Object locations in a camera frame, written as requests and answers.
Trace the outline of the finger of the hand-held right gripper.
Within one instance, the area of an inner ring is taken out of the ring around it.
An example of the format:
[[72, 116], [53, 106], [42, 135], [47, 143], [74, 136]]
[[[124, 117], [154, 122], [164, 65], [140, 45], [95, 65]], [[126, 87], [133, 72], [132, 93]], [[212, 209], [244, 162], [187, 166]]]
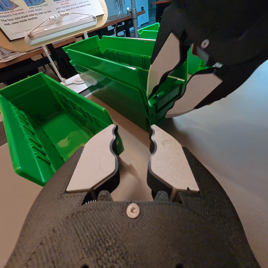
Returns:
[[151, 64], [147, 78], [147, 98], [150, 99], [158, 91], [168, 75], [185, 62], [183, 42], [171, 32], [163, 45], [155, 42]]
[[166, 112], [165, 118], [173, 118], [193, 111], [222, 82], [223, 80], [214, 72], [193, 75], [185, 86], [184, 94]]

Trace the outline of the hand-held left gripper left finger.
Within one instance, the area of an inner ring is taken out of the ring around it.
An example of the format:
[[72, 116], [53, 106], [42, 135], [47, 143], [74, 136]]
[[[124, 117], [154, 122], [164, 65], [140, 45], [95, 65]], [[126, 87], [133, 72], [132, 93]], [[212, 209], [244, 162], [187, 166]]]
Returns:
[[67, 193], [98, 194], [102, 190], [111, 193], [119, 186], [117, 138], [118, 126], [111, 124], [84, 145], [66, 188]]

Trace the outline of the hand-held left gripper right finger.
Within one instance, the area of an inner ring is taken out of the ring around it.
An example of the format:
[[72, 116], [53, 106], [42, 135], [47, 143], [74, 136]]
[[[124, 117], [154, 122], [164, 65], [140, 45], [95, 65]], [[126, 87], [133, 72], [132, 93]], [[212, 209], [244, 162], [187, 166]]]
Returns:
[[199, 187], [181, 144], [157, 125], [150, 126], [147, 184], [152, 194], [165, 191], [173, 201], [180, 192], [198, 193]]

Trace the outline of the green plastic storage bin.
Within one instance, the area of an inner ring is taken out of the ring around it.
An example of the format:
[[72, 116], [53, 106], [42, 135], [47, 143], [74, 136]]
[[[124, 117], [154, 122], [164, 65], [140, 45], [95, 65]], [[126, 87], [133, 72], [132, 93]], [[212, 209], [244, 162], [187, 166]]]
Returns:
[[65, 46], [63, 50], [73, 64], [137, 89], [142, 102], [158, 110], [182, 95], [187, 78], [186, 71], [180, 67], [148, 100], [146, 87], [154, 45], [155, 40], [114, 36], [100, 39], [96, 35]]
[[166, 112], [183, 92], [184, 81], [168, 77], [156, 95], [147, 99], [148, 70], [110, 62], [108, 68], [115, 67], [116, 72], [105, 74], [73, 61], [70, 63], [82, 75], [93, 96], [147, 132], [151, 125], [166, 119]]
[[[155, 23], [144, 28], [138, 29], [139, 37], [142, 39], [152, 39], [156, 40], [159, 30], [159, 23]], [[188, 74], [195, 74], [197, 71], [209, 69], [211, 67], [207, 66], [206, 63], [201, 60], [198, 56], [192, 53], [193, 44], [188, 50], [187, 54], [187, 66]]]
[[42, 72], [1, 89], [0, 103], [14, 171], [40, 186], [113, 124], [105, 108]]

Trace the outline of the grey metal stand pole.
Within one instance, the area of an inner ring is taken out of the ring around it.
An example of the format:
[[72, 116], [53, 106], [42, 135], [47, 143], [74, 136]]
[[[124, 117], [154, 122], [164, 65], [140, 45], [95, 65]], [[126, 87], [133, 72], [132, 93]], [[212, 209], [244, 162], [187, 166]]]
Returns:
[[127, 7], [126, 10], [127, 10], [127, 15], [132, 17], [134, 36], [137, 39], [137, 38], [139, 38], [139, 33], [138, 33], [138, 18], [137, 18], [138, 15], [137, 15], [135, 0], [131, 0], [131, 9], [129, 9], [129, 7]]

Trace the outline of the grey desk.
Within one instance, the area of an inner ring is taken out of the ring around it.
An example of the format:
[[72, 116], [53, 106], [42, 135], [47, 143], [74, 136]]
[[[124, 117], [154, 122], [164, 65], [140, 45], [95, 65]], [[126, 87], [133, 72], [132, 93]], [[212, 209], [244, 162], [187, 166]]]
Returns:
[[[185, 115], [166, 119], [159, 127], [187, 147], [222, 185], [243, 224], [261, 267], [267, 267], [267, 61], [228, 97]], [[146, 182], [149, 134], [92, 95], [119, 127], [125, 147], [120, 185], [112, 198], [152, 200]], [[34, 200], [42, 189], [12, 166], [8, 143], [1, 134], [0, 265], [4, 267]]]

